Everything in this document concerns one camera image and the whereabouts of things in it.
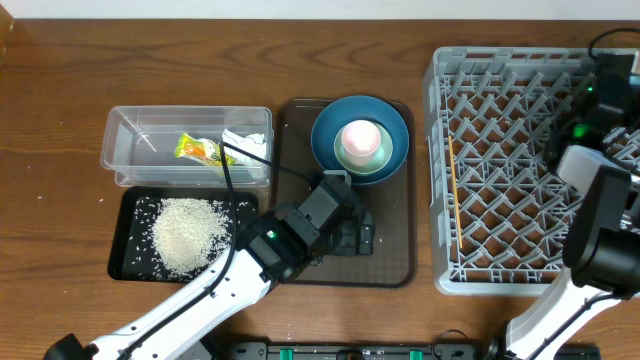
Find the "pink cup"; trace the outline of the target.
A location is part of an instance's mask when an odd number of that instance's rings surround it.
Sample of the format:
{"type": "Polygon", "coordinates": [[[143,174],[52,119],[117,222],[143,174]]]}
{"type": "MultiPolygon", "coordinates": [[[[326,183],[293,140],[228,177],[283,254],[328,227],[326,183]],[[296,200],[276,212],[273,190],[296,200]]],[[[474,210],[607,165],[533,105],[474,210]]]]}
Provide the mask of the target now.
{"type": "Polygon", "coordinates": [[[350,164],[365,166],[374,158],[380,146],[381,133],[375,123],[355,120],[345,126],[341,143],[350,164]]]}

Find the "white napkin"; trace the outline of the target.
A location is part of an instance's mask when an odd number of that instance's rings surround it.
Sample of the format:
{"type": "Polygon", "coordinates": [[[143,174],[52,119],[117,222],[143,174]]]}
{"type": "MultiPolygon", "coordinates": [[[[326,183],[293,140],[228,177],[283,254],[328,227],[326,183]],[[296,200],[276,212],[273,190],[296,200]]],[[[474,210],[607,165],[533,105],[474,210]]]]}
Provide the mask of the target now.
{"type": "MultiPolygon", "coordinates": [[[[266,159],[267,143],[265,136],[260,133],[254,133],[246,136],[238,135],[228,129],[225,129],[222,133],[222,139],[225,143],[231,144],[245,152],[251,153],[256,157],[260,157],[263,160],[266,159]]],[[[236,160],[237,164],[244,166],[262,166],[262,163],[238,152],[233,148],[224,146],[225,153],[236,160]]]]}

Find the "yellow green snack wrapper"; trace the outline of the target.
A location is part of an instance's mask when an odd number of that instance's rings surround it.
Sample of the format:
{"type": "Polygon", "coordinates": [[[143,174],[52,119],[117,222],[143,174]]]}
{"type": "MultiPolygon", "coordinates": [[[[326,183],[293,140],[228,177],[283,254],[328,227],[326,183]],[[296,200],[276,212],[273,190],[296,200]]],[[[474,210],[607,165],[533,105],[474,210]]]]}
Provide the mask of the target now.
{"type": "Polygon", "coordinates": [[[175,158],[187,158],[205,166],[221,166],[222,156],[218,143],[206,138],[193,138],[182,133],[174,150],[175,158]]]}

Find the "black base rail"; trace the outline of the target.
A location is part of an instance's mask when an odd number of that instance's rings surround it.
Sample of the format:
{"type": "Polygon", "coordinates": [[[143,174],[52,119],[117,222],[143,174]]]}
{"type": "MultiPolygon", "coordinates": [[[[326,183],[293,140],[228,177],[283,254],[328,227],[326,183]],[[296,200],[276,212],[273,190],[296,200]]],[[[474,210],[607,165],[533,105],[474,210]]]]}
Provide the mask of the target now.
{"type": "Polygon", "coordinates": [[[300,345],[244,342],[226,348],[202,340],[186,350],[185,360],[478,360],[480,350],[471,344],[431,345],[300,345]]]}

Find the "clear plastic bin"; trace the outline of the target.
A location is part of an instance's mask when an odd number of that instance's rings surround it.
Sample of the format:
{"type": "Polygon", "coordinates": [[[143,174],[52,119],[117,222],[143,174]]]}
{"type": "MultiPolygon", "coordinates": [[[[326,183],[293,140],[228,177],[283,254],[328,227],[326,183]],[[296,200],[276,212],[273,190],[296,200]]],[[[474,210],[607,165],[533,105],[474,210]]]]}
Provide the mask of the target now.
{"type": "MultiPolygon", "coordinates": [[[[273,149],[273,121],[269,109],[259,106],[118,106],[108,116],[101,165],[115,172],[120,186],[223,187],[222,166],[205,166],[187,158],[175,158],[182,133],[224,143],[228,129],[246,136],[260,133],[267,143],[266,159],[273,149]]],[[[270,169],[244,166],[227,155],[232,183],[237,187],[267,187],[270,169]]]]}

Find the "wooden chopstick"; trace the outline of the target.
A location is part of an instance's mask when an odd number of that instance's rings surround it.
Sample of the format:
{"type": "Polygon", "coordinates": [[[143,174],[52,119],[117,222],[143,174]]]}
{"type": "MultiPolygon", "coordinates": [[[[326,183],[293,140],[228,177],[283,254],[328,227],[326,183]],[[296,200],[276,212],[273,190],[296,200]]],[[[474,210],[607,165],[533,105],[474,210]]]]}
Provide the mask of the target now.
{"type": "Polygon", "coordinates": [[[453,193],[453,199],[454,199],[454,215],[455,215],[455,222],[456,222],[457,243],[458,243],[458,249],[461,251],[463,248],[463,241],[462,241],[463,236],[462,236],[461,220],[460,220],[459,198],[458,198],[458,192],[457,192],[458,184],[457,184],[457,175],[456,175],[456,168],[455,168],[455,156],[453,151],[452,137],[447,136],[447,140],[448,140],[449,162],[450,162],[450,168],[451,168],[451,184],[452,184],[452,193],[453,193]]]}

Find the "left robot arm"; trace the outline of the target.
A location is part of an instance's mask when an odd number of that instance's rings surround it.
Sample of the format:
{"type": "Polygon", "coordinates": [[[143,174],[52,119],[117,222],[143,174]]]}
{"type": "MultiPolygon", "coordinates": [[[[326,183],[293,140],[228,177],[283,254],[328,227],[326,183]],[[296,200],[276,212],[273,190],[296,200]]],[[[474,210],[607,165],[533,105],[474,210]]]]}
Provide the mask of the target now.
{"type": "Polygon", "coordinates": [[[323,257],[370,253],[371,213],[344,170],[327,170],[283,218],[265,213],[235,232],[211,266],[153,310],[88,345],[68,334],[45,353],[56,359],[175,359],[235,313],[323,257]]]}

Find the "light green bowl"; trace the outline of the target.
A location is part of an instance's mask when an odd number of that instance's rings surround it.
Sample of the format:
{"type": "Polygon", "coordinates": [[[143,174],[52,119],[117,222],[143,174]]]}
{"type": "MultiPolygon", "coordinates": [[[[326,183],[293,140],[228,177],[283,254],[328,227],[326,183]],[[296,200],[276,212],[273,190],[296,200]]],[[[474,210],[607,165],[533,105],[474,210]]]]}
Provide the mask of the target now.
{"type": "Polygon", "coordinates": [[[389,133],[380,124],[375,123],[381,133],[381,143],[375,153],[374,158],[365,166],[354,166],[350,164],[346,157],[341,143],[341,135],[345,126],[338,132],[334,141],[334,152],[338,162],[349,172],[356,175],[366,176],[382,170],[391,159],[393,144],[389,133]]]}

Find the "brown serving tray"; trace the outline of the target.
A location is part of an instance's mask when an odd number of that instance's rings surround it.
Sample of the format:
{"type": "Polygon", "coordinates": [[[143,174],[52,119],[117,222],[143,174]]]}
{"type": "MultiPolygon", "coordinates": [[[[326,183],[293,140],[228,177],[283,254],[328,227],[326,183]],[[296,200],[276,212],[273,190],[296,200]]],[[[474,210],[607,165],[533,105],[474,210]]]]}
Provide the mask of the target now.
{"type": "MultiPolygon", "coordinates": [[[[322,171],[310,139],[316,117],[330,104],[325,99],[294,99],[278,112],[274,156],[284,167],[307,176],[322,171]]],[[[370,256],[327,256],[295,280],[300,285],[399,288],[416,272],[416,197],[414,135],[409,152],[391,177],[355,191],[372,213],[375,225],[370,256]]]]}

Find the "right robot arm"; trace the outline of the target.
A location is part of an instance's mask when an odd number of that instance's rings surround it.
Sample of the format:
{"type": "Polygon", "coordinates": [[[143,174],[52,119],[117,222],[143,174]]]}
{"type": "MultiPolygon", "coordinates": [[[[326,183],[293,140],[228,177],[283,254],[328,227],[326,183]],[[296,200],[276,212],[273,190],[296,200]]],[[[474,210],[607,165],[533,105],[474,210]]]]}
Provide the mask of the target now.
{"type": "Polygon", "coordinates": [[[552,359],[587,322],[639,292],[639,173],[606,151],[613,129],[639,125],[639,56],[588,56],[595,80],[543,151],[548,170],[583,196],[563,268],[491,341],[489,359],[552,359]]]}

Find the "white rice pile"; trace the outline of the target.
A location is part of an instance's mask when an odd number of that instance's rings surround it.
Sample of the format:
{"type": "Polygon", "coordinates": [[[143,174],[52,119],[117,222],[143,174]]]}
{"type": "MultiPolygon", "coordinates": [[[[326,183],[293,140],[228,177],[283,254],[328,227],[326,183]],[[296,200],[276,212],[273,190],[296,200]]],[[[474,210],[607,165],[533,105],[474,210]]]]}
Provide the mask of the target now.
{"type": "Polygon", "coordinates": [[[139,198],[126,236],[122,276],[191,281],[228,248],[233,219],[228,201],[139,198]]]}

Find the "grey dishwasher rack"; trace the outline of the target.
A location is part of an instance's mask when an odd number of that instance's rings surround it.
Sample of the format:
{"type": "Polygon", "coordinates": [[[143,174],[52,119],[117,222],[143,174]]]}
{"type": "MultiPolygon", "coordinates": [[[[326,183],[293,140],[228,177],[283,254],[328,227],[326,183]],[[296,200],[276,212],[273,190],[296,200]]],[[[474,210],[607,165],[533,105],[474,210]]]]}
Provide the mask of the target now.
{"type": "MultiPolygon", "coordinates": [[[[541,294],[562,268],[582,194],[547,168],[552,131],[595,80],[588,53],[635,49],[442,47],[422,80],[435,286],[447,295],[541,294]],[[452,137],[463,248],[457,243],[452,137]]],[[[606,151],[639,169],[639,128],[606,151]]]]}

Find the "dark blue plate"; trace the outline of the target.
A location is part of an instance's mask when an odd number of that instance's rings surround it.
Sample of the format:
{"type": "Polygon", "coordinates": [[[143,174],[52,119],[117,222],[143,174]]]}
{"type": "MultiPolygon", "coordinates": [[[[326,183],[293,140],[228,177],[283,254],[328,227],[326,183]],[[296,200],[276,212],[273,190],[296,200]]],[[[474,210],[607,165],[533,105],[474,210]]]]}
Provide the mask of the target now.
{"type": "Polygon", "coordinates": [[[380,183],[396,173],[405,162],[410,150],[410,136],[401,114],[390,103],[365,95],[347,96],[331,102],[317,116],[311,131],[311,148],[324,170],[345,170],[334,151],[339,131],[355,120],[368,120],[381,125],[390,135],[393,145],[390,161],[369,175],[353,173],[353,185],[380,183]]]}

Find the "black waste tray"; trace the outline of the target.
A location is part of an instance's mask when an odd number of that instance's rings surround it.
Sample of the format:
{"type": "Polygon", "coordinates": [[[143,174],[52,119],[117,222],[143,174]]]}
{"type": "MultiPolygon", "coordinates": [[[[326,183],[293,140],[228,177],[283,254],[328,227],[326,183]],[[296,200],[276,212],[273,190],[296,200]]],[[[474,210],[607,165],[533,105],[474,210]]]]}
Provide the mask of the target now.
{"type": "MultiPolygon", "coordinates": [[[[122,276],[126,236],[132,221],[135,203],[141,197],[194,198],[228,201],[231,204],[228,193],[222,189],[133,187],[127,190],[122,197],[107,267],[109,276],[115,280],[148,281],[129,280],[122,276]]],[[[238,226],[242,226],[257,216],[259,202],[255,195],[248,192],[237,192],[234,197],[237,215],[232,215],[233,220],[237,222],[238,226]]]]}

